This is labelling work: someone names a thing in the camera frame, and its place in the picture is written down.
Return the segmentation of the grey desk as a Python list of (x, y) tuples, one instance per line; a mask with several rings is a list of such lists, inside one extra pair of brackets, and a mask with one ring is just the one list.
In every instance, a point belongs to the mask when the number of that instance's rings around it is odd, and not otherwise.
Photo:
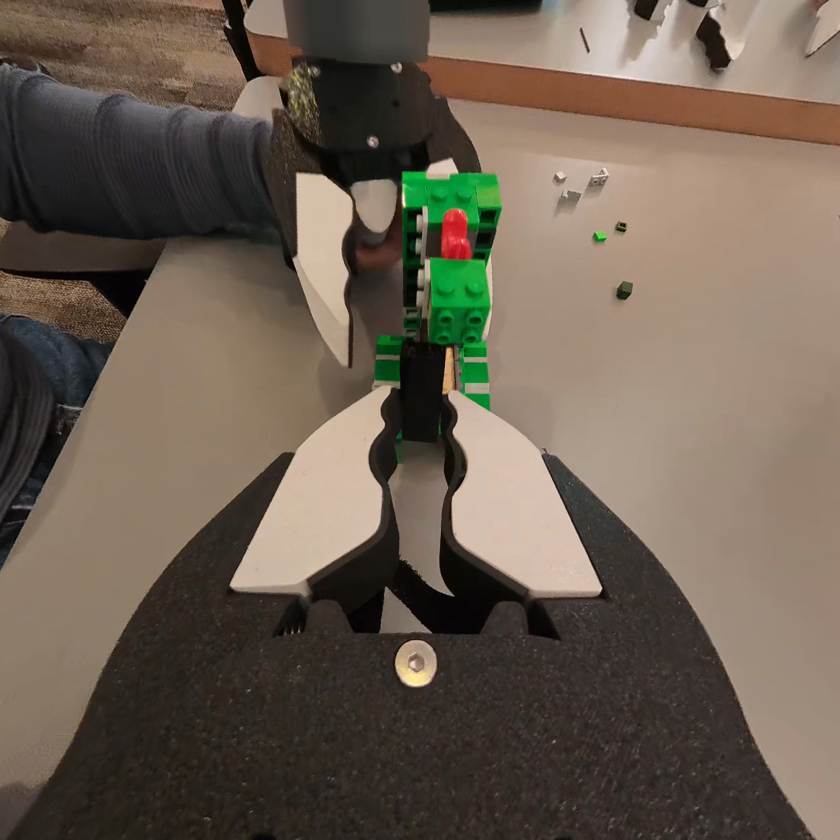
[[(451, 109), (501, 186), (494, 410), (671, 573), (780, 786), (838, 838), (838, 148)], [(2, 570), (2, 834), (165, 565), (370, 389), (399, 279), (353, 288), (345, 371), (277, 247), (163, 253)]]

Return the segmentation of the green toy brick model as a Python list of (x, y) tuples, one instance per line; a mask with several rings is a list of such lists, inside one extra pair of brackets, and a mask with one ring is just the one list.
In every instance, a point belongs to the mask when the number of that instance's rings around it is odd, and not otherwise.
[(490, 253), (501, 209), (492, 173), (402, 175), (402, 333), (377, 337), (373, 375), (374, 388), (402, 390), (398, 457), (405, 441), (438, 441), (444, 394), (490, 409)]

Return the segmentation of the person's left forearm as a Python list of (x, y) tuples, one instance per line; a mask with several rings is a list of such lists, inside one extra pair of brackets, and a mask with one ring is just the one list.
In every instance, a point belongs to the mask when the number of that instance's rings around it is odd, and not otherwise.
[(105, 96), (2, 64), (1, 216), (148, 240), (277, 229), (261, 119)]

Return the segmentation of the grey table with wooden edge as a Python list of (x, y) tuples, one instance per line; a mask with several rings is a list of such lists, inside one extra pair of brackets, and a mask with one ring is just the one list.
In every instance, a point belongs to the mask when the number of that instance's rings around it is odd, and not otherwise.
[(244, 27), (266, 75), (286, 75), (299, 56), (414, 63), (437, 94), (452, 99), (838, 146), (838, 66), (781, 87), (705, 72), (687, 80), (652, 78), (622, 63), (623, 3), (541, 2), (521, 12), (470, 10), (426, 15), (422, 22), (419, 2), (409, 2), (413, 11), (374, 24), (378, 45), (361, 34), (373, 20), (355, 15), (372, 12), (373, 2), (315, 2), (326, 15), (303, 30), (287, 26), (283, 2), (253, 2)]

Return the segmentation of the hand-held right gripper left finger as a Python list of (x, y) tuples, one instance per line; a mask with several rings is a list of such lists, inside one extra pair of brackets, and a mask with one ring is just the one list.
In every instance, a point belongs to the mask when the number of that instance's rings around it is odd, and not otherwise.
[(389, 479), (401, 397), (378, 387), (292, 456), (230, 582), (240, 593), (371, 599), (400, 559)]

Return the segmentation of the person's leg in jeans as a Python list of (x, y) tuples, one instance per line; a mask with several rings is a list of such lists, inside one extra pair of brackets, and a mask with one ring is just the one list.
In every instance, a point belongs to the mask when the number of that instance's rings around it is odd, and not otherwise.
[(51, 424), (35, 466), (6, 518), (1, 519), (1, 564), (5, 564), (109, 360), (114, 343), (81, 339), (46, 323), (13, 314), (2, 315), (2, 327), (34, 355), (54, 397)]

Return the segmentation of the person's left hand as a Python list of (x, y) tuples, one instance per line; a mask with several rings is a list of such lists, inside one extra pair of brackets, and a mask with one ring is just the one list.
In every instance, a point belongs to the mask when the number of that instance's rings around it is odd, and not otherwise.
[(354, 271), (363, 274), (383, 270), (402, 260), (403, 236), (399, 228), (390, 229), (382, 241), (373, 244), (358, 236), (354, 244)]

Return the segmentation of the person's dark sweater torso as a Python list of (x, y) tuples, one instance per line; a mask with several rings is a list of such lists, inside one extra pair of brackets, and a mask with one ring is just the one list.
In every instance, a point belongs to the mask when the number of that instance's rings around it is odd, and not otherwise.
[(31, 473), (54, 413), (54, 397), (34, 355), (1, 328), (1, 519)]

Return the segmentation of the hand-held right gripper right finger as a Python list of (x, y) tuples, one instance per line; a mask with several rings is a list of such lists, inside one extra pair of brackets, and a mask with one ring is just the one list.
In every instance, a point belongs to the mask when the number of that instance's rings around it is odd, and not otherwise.
[(443, 408), (447, 588), (466, 600), (598, 597), (602, 583), (541, 450), (461, 392)]

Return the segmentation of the row of grey wedge plates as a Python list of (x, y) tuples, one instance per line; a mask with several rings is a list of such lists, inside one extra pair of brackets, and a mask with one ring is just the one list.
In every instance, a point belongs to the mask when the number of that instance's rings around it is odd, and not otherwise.
[(838, 2), (624, 2), (622, 63), (652, 78), (705, 72), (792, 85), (838, 66)]

